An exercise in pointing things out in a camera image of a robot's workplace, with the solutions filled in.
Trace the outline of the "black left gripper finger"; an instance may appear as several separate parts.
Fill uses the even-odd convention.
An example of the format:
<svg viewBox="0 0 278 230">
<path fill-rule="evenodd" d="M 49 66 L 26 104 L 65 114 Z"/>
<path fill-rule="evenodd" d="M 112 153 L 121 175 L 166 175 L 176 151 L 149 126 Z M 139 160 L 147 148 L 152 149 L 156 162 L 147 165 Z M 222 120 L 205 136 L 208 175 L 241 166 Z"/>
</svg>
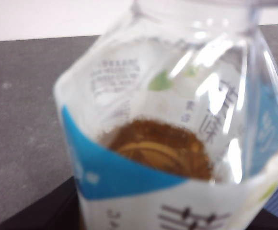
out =
<svg viewBox="0 0 278 230">
<path fill-rule="evenodd" d="M 0 223 L 0 230 L 80 230 L 81 215 L 73 177 L 48 195 Z"/>
</svg>

